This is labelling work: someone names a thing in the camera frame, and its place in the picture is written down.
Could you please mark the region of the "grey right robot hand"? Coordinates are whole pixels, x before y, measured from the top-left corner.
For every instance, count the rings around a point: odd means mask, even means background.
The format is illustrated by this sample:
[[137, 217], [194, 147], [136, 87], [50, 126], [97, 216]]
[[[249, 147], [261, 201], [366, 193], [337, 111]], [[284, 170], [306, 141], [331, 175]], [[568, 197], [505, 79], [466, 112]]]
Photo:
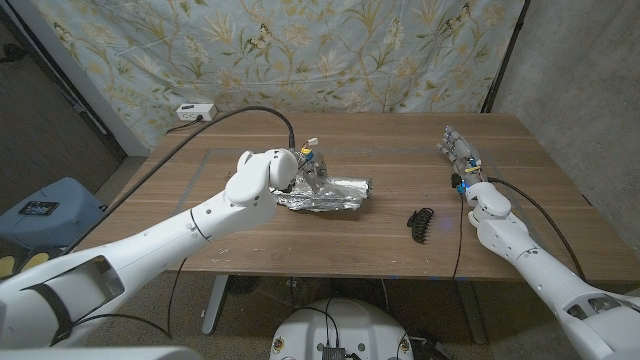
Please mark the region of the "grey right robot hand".
[[437, 148], [451, 161], [453, 172], [465, 185], [471, 186], [485, 180], [481, 170], [479, 151], [452, 126], [447, 126]]

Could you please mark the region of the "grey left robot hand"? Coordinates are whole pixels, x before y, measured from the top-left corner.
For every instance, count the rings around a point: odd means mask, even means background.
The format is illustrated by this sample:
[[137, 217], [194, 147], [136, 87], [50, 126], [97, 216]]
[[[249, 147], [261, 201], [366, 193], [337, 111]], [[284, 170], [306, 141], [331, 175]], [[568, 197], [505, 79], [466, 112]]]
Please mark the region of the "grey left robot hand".
[[319, 193], [328, 177], [323, 154], [303, 148], [299, 155], [298, 173], [314, 193]]

